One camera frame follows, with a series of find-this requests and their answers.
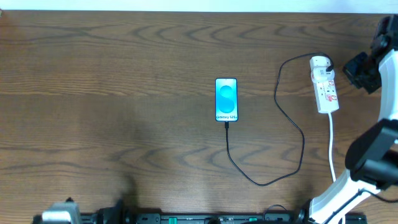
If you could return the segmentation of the blue Galaxy smartphone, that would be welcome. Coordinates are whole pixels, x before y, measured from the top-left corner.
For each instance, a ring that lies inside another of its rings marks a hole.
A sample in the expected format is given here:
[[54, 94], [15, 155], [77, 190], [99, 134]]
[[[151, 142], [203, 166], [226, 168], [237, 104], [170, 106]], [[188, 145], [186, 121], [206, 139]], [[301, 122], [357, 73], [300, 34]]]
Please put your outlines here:
[[215, 119], [217, 122], [237, 122], [238, 88], [236, 78], [215, 80]]

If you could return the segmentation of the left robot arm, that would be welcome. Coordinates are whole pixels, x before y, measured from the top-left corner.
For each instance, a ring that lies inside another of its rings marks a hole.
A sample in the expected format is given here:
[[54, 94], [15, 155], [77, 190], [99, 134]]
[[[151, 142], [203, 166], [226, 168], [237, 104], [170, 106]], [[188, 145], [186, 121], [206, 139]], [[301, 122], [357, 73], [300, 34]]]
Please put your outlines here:
[[122, 200], [113, 207], [101, 208], [96, 216], [96, 224], [130, 224], [134, 221], [130, 211]]

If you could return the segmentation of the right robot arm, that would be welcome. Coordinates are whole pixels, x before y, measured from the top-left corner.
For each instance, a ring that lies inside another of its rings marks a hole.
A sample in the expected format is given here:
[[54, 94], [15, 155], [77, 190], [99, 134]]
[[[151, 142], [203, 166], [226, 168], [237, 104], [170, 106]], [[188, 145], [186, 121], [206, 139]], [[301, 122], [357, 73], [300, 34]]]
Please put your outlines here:
[[355, 140], [345, 170], [320, 196], [302, 209], [297, 223], [338, 223], [368, 197], [397, 185], [397, 15], [381, 19], [371, 52], [358, 54], [343, 67], [356, 88], [381, 90], [378, 122]]

